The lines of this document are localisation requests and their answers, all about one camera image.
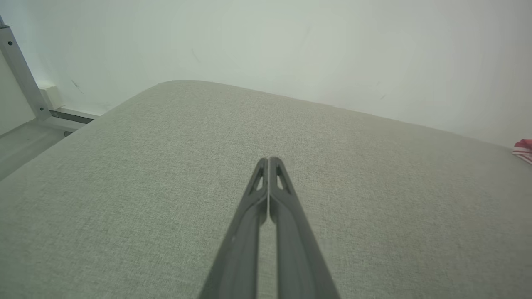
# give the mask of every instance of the gray fabric surface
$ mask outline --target gray fabric surface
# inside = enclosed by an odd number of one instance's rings
[[[196,297],[257,160],[271,155],[343,298],[532,293],[532,167],[509,149],[171,81],[0,182],[0,297]],[[276,297],[274,228],[261,229],[261,298]]]

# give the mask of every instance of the metal frame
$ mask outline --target metal frame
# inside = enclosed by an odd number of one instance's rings
[[[277,157],[257,163],[199,299],[256,298],[259,227],[268,202],[277,226],[278,297],[339,299],[294,186]]]
[[[40,93],[35,79],[26,64],[26,60],[20,51],[19,44],[11,28],[4,24],[0,16],[0,52],[4,55],[7,65],[11,69],[16,82],[22,91],[22,94],[28,101],[29,106],[34,112],[35,118],[44,126],[54,127],[65,131],[76,131],[84,124],[70,120],[55,120],[52,117],[46,102]]]

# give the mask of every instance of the red cloth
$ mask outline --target red cloth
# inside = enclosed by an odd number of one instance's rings
[[[513,146],[512,154],[532,164],[532,139],[521,139]]]

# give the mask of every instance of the wall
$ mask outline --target wall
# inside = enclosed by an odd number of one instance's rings
[[[512,146],[531,137],[529,0],[17,0],[37,80],[102,113],[198,79]]]
[[[0,135],[2,135],[35,119],[35,114],[2,53],[0,53],[0,78]]]

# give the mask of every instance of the striped fabric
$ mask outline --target striped fabric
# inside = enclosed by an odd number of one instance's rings
[[[514,145],[512,154],[532,164],[532,139],[521,139]]]

